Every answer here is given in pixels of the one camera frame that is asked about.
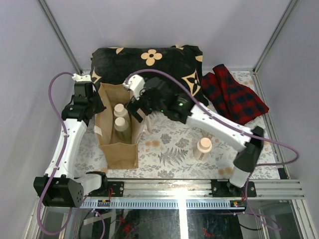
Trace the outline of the beige bottle wooden cap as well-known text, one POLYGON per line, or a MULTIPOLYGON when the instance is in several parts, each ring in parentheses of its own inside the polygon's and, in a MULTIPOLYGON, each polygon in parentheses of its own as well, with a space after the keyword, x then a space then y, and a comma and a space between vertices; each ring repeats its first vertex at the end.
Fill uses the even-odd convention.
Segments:
POLYGON ((123 104, 116 104, 114 106, 113 113, 114 113, 114 116, 117 118, 122 117, 127 121, 130 120, 129 112, 127 111, 127 109, 124 107, 123 104))

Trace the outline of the brown jute canvas bag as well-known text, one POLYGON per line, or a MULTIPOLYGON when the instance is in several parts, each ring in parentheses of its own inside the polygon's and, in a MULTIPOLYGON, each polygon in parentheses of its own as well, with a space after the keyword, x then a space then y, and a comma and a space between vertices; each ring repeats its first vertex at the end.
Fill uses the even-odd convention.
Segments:
POLYGON ((139 123, 134 117, 131 119, 132 137, 123 141, 118 137, 114 128, 114 107, 125 105, 133 94, 125 90, 122 85, 101 83, 99 96, 106 109, 95 115, 94 132, 99 140, 99 148, 104 154, 109 169, 135 169, 139 167, 138 142, 146 130, 151 129, 151 123, 142 110, 138 110, 143 121, 139 123))

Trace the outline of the green bottle wooden cap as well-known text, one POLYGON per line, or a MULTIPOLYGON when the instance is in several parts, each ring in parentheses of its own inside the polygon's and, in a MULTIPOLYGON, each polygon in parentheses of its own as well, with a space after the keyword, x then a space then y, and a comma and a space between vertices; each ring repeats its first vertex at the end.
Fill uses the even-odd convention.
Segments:
POLYGON ((118 138, 121 141, 125 143, 131 143, 132 131, 129 123, 123 117, 118 117, 115 119, 114 128, 118 138))

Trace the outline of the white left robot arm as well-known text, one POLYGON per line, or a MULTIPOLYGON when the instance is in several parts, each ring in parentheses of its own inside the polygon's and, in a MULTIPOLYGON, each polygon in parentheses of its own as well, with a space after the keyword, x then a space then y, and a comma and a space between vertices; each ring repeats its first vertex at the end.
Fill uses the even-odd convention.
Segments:
POLYGON ((52 161, 44 176, 34 180, 34 189, 47 207, 77 208, 84 196, 96 194, 102 197, 109 191, 103 172, 75 177, 75 158, 89 121, 105 109, 94 88, 92 82, 75 83, 72 103, 61 113, 63 124, 52 161))

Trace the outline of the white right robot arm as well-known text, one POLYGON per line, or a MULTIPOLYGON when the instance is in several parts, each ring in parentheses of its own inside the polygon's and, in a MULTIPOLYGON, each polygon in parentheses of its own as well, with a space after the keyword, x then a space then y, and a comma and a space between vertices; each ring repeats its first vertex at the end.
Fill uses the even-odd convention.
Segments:
POLYGON ((176 79, 172 81, 181 88, 181 92, 175 92, 158 77, 145 80, 140 75, 133 75, 126 79, 123 87, 133 94, 125 105, 126 109, 138 121, 142 121, 138 110, 146 115, 154 111, 162 112, 172 121, 197 127, 226 142, 237 151, 227 190, 232 196, 241 195, 263 149, 260 138, 264 130, 259 126, 250 129, 216 114, 197 101, 180 82, 176 79))

